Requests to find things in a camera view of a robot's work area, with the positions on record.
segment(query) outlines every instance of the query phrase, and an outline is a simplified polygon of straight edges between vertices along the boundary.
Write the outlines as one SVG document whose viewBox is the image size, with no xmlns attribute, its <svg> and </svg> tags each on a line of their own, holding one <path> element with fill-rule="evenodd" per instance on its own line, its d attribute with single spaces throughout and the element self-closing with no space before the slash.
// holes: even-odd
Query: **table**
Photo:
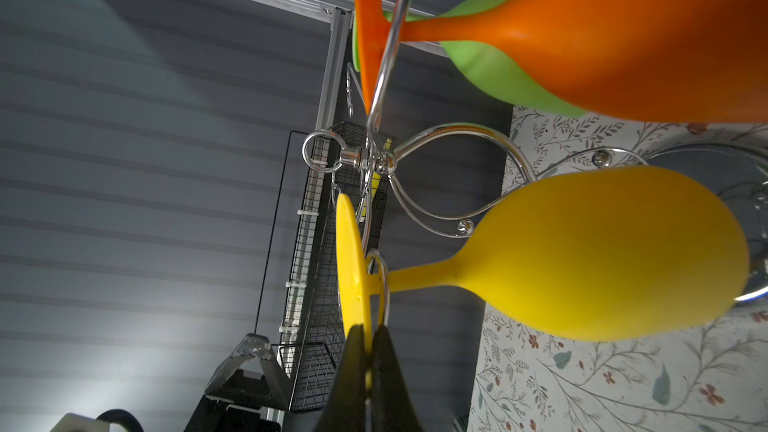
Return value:
<svg viewBox="0 0 768 432">
<path fill-rule="evenodd" d="M 533 167 L 543 170 L 571 152 L 595 146 L 640 154 L 701 141 L 763 146 L 768 124 L 686 126 L 596 114 L 569 119 L 515 107 L 510 137 Z M 556 173 L 592 167 L 585 156 Z M 508 162 L 504 189 L 519 180 Z M 553 232 L 542 240 L 557 247 L 558 237 L 567 239 Z M 742 315 L 639 340 L 591 343 L 533 330 L 487 305 L 468 429 L 768 431 L 768 306 Z"/>
</svg>

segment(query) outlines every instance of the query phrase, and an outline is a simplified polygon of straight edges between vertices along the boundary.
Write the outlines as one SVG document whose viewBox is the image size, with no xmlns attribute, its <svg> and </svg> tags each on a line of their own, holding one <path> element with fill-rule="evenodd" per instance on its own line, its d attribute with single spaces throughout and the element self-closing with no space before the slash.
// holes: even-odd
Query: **wire mesh basket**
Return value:
<svg viewBox="0 0 768 432">
<path fill-rule="evenodd" d="M 331 128 L 351 146 L 364 146 L 366 129 L 350 122 Z M 340 154 L 334 141 L 317 138 L 312 150 L 315 160 L 333 164 Z M 339 304 L 336 275 L 336 217 L 333 198 L 347 194 L 352 203 L 360 201 L 360 174 L 341 168 L 323 178 L 310 171 L 304 191 L 307 210 L 296 234 L 286 312 L 281 328 L 279 356 L 293 381 L 292 412 L 321 410 L 326 403 L 341 359 L 346 337 Z M 371 234 L 368 248 L 377 248 L 389 183 L 382 177 L 372 201 Z"/>
</svg>

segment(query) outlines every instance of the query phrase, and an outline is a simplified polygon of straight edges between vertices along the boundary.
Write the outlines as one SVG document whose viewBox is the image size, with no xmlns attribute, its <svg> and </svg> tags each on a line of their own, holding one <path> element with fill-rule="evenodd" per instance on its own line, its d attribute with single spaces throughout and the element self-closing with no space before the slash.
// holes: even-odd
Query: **floral tablecloth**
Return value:
<svg viewBox="0 0 768 432">
<path fill-rule="evenodd" d="M 627 122 L 595 114 L 568 119 L 515 107 L 510 137 L 541 171 L 595 146 L 641 154 L 701 141 L 764 146 L 768 125 Z M 585 156 L 555 173 L 592 167 Z M 508 163 L 504 188 L 519 180 Z M 556 237 L 542 240 L 557 247 Z M 488 305 L 469 430 L 768 431 L 768 307 L 702 328 L 591 343 L 533 330 Z"/>
</svg>

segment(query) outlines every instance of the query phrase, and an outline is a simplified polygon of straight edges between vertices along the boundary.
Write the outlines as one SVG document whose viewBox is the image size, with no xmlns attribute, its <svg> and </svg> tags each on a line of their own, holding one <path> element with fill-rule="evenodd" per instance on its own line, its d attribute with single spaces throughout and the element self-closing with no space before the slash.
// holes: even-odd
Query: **black cable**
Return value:
<svg viewBox="0 0 768 432">
<path fill-rule="evenodd" d="M 291 130 L 288 132 L 288 143 L 286 144 L 286 154 L 283 158 L 283 172 L 280 174 L 280 186 L 277 188 L 277 200 L 275 200 L 275 215 L 272 217 L 272 231 L 270 232 L 270 244 L 266 247 L 266 261 L 264 263 L 264 276 L 261 278 L 261 292 L 259 293 L 259 307 L 256 309 L 256 322 L 254 323 L 254 333 L 258 334 L 257 328 L 259 327 L 259 314 L 261 314 L 261 302 L 264 298 L 264 284 L 266 283 L 266 270 L 270 266 L 270 252 L 272 251 L 272 239 L 275 236 L 275 224 L 277 224 L 277 209 L 280 206 L 280 195 L 283 191 L 283 179 L 286 176 L 286 165 L 288 164 L 288 153 L 290 151 L 290 140 L 293 134 L 304 134 L 308 136 L 308 132 L 302 132 L 301 130 Z"/>
<path fill-rule="evenodd" d="M 134 415 L 123 409 L 107 410 L 102 415 L 98 416 L 96 420 L 117 424 L 128 432 L 144 432 L 144 429 L 141 428 L 141 424 Z"/>
</svg>

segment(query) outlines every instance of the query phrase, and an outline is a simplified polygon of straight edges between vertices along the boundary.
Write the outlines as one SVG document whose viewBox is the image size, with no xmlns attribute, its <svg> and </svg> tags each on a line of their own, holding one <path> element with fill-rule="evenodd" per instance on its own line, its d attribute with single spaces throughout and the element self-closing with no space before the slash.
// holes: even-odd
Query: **metal wine glass holder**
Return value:
<svg viewBox="0 0 768 432">
<path fill-rule="evenodd" d="M 364 147 L 350 147 L 346 144 L 344 139 L 337 133 L 331 130 L 317 130 L 312 132 L 304 140 L 302 148 L 302 156 L 304 162 L 309 168 L 312 168 L 321 173 L 332 174 L 332 179 L 335 172 L 342 167 L 351 167 L 360 173 L 360 191 L 361 199 L 360 204 L 356 209 L 358 222 L 364 222 L 362 233 L 362 249 L 367 250 L 368 239 L 370 236 L 371 214 L 362 216 L 364 210 L 372 209 L 373 199 L 373 179 L 375 174 L 380 176 L 386 176 L 389 178 L 389 183 L 392 185 L 392 191 L 395 194 L 395 198 L 403 207 L 408 216 L 413 219 L 417 224 L 424 227 L 426 230 L 448 238 L 468 238 L 475 229 L 475 223 L 472 220 L 475 216 L 478 216 L 491 207 L 500 203 L 506 196 L 518 190 L 521 187 L 526 186 L 529 183 L 535 182 L 539 177 L 546 176 L 553 168 L 562 165 L 563 163 L 575 158 L 577 156 L 584 156 L 592 154 L 592 163 L 597 167 L 608 167 L 613 163 L 613 153 L 619 152 L 628 155 L 630 158 L 638 161 L 641 164 L 647 165 L 648 163 L 644 158 L 631 150 L 621 149 L 619 147 L 595 147 L 592 149 L 585 149 L 580 152 L 572 153 L 571 155 L 563 158 L 562 160 L 550 165 L 545 170 L 536 173 L 531 167 L 530 162 L 522 153 L 522 151 L 510 140 L 506 134 L 491 129 L 490 127 L 481 126 L 479 124 L 470 122 L 450 122 L 441 124 L 438 126 L 430 127 L 429 129 L 422 130 L 410 139 L 392 150 L 385 148 L 384 142 L 379 135 L 379 127 L 381 125 L 382 118 L 382 106 L 384 103 L 384 96 L 389 84 L 389 78 L 392 74 L 392 69 L 395 65 L 395 59 L 397 51 L 400 45 L 400 29 L 403 21 L 406 18 L 408 11 L 408 4 L 410 0 L 397 0 L 395 9 L 392 13 L 392 27 L 389 30 L 389 36 L 387 37 L 386 47 L 382 56 L 382 62 L 379 67 L 379 75 L 376 80 L 376 88 L 373 93 L 373 100 L 370 108 L 370 114 L 366 123 L 367 139 Z M 347 93 L 347 105 L 352 114 L 352 100 L 351 89 L 352 85 L 357 89 L 360 97 L 362 97 L 362 91 L 360 88 L 360 82 L 352 70 L 351 66 L 347 67 L 346 72 L 346 93 Z M 461 214 L 458 216 L 444 216 L 436 214 L 426 210 L 419 204 L 413 201 L 408 195 L 402 184 L 397 177 L 397 166 L 401 160 L 408 157 L 411 153 L 425 144 L 447 136 L 475 136 L 490 141 L 498 147 L 501 147 L 512 160 L 512 163 L 520 172 L 522 182 L 506 191 L 500 197 L 491 201 L 483 207 L 478 208 L 475 211 Z M 325 167 L 323 164 L 315 162 L 312 159 L 312 141 L 318 137 L 325 137 L 335 140 L 339 143 L 341 148 L 340 157 L 335 164 L 331 167 Z M 332 197 L 336 196 L 338 191 L 334 182 L 334 193 Z M 454 232 L 443 232 L 433 227 L 428 226 L 418 217 L 418 214 L 429 216 L 431 218 L 451 222 L 454 225 Z M 381 263 L 381 256 L 376 252 L 376 258 Z"/>
</svg>

